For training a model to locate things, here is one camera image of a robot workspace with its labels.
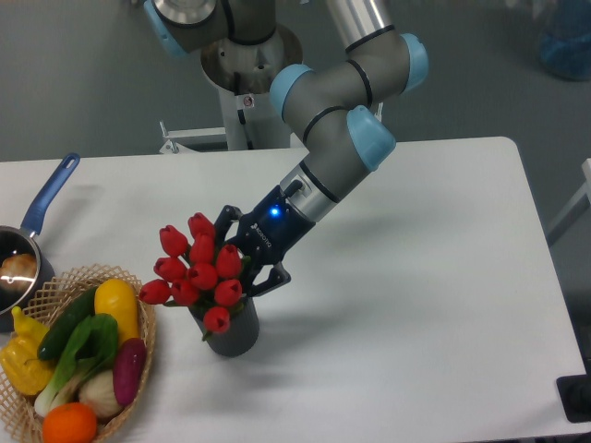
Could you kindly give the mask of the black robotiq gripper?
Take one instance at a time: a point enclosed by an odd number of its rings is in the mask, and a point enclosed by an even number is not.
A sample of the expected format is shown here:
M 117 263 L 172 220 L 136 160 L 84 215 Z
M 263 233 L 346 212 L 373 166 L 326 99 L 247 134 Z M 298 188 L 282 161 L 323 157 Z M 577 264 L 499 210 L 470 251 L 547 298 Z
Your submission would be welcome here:
M 224 244 L 235 222 L 238 222 L 237 232 L 230 244 L 250 257 L 253 264 L 247 267 L 243 294 L 248 298 L 259 297 L 289 283 L 291 275 L 283 266 L 283 257 L 315 222 L 293 208 L 279 186 L 247 214 L 243 215 L 238 207 L 225 205 L 213 224 L 218 247 Z M 267 278 L 255 283 L 266 265 L 271 265 Z

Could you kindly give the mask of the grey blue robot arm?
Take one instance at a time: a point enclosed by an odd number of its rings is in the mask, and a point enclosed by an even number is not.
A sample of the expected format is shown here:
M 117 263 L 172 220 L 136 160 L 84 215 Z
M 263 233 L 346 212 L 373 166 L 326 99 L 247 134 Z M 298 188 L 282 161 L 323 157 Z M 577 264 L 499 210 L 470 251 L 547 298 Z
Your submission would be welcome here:
M 372 107 L 420 85 L 428 74 L 421 41 L 392 24 L 381 1 L 331 1 L 346 60 L 316 72 L 303 64 L 273 1 L 147 1 L 144 10 L 171 54 L 199 52 L 218 90 L 229 150 L 283 148 L 297 138 L 307 156 L 251 212 L 228 206 L 220 240 L 250 261 L 249 297 L 287 283 L 285 253 L 393 151 Z

